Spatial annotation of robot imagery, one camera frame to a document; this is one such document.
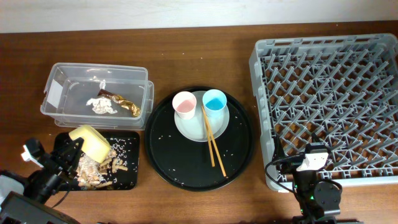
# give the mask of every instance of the blue cup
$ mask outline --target blue cup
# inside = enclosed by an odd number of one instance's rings
[[[222,91],[209,90],[203,95],[202,102],[205,107],[206,115],[211,118],[216,118],[224,113],[226,96]]]

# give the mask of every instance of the plastic grid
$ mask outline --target plastic grid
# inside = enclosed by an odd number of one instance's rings
[[[277,133],[292,155],[315,132],[332,149],[319,172],[323,178],[389,176],[398,169],[397,69],[395,55],[377,44],[381,37],[266,40],[272,44],[262,49],[272,136]],[[343,44],[336,48],[339,39]],[[279,174],[278,180],[287,177]]]

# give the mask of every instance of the round black tray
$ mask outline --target round black tray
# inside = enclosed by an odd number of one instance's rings
[[[207,91],[208,87],[180,91]],[[232,182],[249,164],[254,148],[253,130],[242,105],[225,93],[229,123],[216,139],[227,175],[223,177],[213,149],[215,167],[211,166],[207,142],[195,142],[184,137],[174,123],[172,106],[175,92],[156,107],[148,119],[144,135],[145,148],[156,172],[176,187],[192,191],[213,190]]]

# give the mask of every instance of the paper cup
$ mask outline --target paper cup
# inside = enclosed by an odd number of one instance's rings
[[[177,93],[173,98],[173,108],[182,119],[191,119],[195,115],[197,99],[188,91]]]
[[[206,115],[216,118],[223,114],[223,110],[226,107],[226,96],[222,91],[209,90],[203,95],[202,102]]]

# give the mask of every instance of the wooden chopsticks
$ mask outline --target wooden chopsticks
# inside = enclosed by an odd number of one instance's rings
[[[205,118],[206,135],[207,135],[207,142],[209,144],[209,150],[210,150],[211,166],[214,167],[215,164],[214,164],[213,152],[211,150],[211,142],[210,142],[209,134],[210,134],[211,140],[213,141],[214,149],[217,154],[218,162],[220,163],[221,171],[223,172],[223,176],[226,177],[223,161],[221,161],[220,154],[218,153],[218,148],[217,148],[216,141],[214,140],[213,131],[211,130],[209,121],[207,120],[206,111],[205,111],[205,108],[203,107],[203,105],[201,106],[201,110],[203,111],[203,117]]]

